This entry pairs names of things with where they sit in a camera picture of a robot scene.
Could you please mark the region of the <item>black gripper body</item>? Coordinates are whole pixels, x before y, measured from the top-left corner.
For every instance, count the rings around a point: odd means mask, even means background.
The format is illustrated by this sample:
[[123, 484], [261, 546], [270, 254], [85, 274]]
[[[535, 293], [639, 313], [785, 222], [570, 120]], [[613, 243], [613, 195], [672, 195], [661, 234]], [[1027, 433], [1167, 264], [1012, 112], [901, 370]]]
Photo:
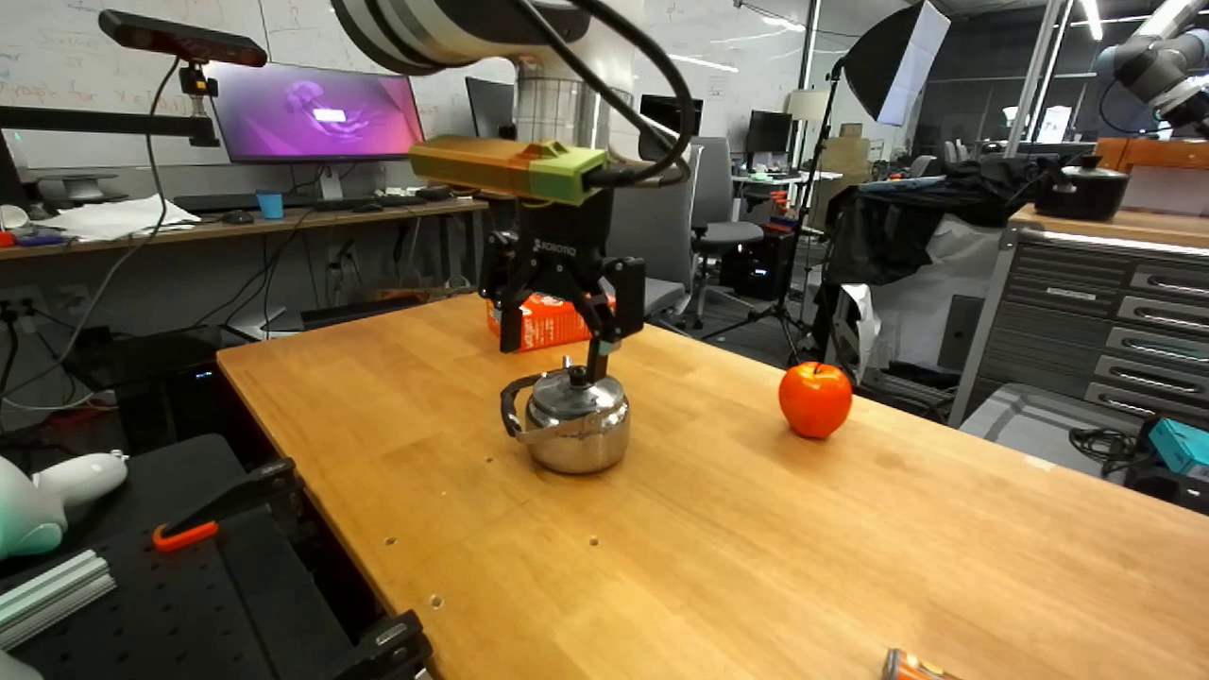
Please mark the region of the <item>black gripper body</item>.
[[522, 204], [514, 220], [486, 234], [482, 293], [496, 301], [530, 289], [554, 297], [606, 293], [616, 301], [645, 297], [645, 261], [606, 248], [613, 204]]

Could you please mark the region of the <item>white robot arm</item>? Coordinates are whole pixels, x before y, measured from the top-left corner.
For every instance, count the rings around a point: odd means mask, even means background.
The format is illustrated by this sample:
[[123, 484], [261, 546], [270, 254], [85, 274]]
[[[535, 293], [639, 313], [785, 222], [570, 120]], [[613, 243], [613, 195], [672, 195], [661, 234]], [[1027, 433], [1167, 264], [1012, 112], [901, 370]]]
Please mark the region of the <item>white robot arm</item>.
[[[576, 382], [601, 382], [606, 355], [643, 327], [639, 255], [606, 255], [613, 193], [688, 176], [688, 129], [656, 131], [593, 64], [589, 40], [616, 35], [643, 54], [691, 107], [688, 79], [669, 54], [604, 0], [332, 0], [344, 35], [375, 64], [400, 76], [433, 76], [503, 56], [516, 68], [516, 136], [438, 136], [412, 151], [412, 168], [443, 183], [516, 204], [516, 227], [486, 243], [482, 293], [497, 309], [497, 346], [522, 346], [522, 301], [551, 293], [589, 327]], [[574, 131], [574, 103], [589, 91], [645, 131], [661, 154], [616, 159]]]

